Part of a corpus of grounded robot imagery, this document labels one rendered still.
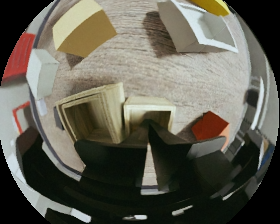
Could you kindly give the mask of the yellow rectangular block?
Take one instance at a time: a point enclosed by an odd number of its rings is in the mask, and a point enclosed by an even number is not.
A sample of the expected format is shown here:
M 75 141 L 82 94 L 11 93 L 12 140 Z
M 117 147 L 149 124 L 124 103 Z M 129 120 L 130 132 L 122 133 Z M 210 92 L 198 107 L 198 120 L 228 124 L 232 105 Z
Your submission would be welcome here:
M 230 14 L 226 4 L 222 0 L 191 0 L 211 14 L 222 17 Z

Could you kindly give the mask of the orange block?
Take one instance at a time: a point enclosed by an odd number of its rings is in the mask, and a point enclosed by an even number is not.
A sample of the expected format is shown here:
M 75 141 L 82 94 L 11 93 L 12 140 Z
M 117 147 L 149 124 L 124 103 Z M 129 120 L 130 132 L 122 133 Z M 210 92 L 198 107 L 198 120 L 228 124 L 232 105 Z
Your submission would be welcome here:
M 191 130 L 197 141 L 223 135 L 227 137 L 224 147 L 228 144 L 229 123 L 212 111 L 208 111 L 205 116 L 191 128 Z

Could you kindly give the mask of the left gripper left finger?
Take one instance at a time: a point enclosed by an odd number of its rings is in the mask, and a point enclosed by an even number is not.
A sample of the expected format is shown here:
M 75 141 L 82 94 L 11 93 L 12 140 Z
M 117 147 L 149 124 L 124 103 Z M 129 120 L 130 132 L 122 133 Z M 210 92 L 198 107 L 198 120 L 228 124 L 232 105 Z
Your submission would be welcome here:
M 83 163 L 136 173 L 136 187 L 142 188 L 147 151 L 149 121 L 144 119 L 136 130 L 119 144 L 80 139 L 74 148 Z

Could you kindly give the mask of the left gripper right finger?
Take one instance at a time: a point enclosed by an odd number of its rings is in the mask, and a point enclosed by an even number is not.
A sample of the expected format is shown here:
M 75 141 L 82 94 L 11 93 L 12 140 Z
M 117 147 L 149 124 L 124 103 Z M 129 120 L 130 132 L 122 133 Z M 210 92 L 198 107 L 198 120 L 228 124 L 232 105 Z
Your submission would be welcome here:
M 221 150 L 226 136 L 188 142 L 171 133 L 152 119 L 149 121 L 149 143 L 156 174 L 158 191 L 169 190 L 168 186 L 194 158 Z M 185 143 L 184 143 L 185 142 Z

